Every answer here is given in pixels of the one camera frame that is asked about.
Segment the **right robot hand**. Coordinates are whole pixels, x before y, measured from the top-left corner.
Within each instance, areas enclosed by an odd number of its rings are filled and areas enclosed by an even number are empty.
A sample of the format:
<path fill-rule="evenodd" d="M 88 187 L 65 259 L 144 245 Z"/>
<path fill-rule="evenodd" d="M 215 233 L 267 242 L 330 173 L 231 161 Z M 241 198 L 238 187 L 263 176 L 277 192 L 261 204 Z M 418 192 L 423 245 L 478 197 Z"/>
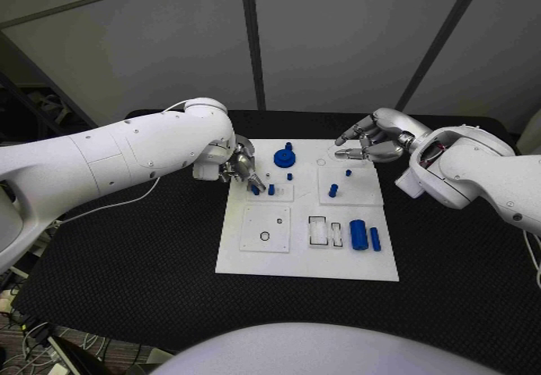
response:
<path fill-rule="evenodd" d="M 431 133 L 431 129 L 402 112 L 379 108 L 369 113 L 342 133 L 335 146 L 358 139 L 358 148 L 335 151 L 338 159 L 368 160 L 389 163 L 404 153 L 411 153 Z"/>

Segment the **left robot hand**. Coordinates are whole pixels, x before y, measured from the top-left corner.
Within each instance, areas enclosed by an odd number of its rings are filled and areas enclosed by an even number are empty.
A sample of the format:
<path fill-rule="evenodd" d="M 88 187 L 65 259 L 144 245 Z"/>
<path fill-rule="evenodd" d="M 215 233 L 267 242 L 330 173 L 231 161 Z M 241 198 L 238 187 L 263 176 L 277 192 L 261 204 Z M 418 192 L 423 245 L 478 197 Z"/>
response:
<path fill-rule="evenodd" d="M 265 191 L 265 185 L 255 173 L 255 147 L 250 139 L 239 134 L 235 135 L 235 147 L 232 155 L 219 166 L 219 181 L 231 182 L 235 179 L 248 184 L 248 189 L 255 187 Z"/>

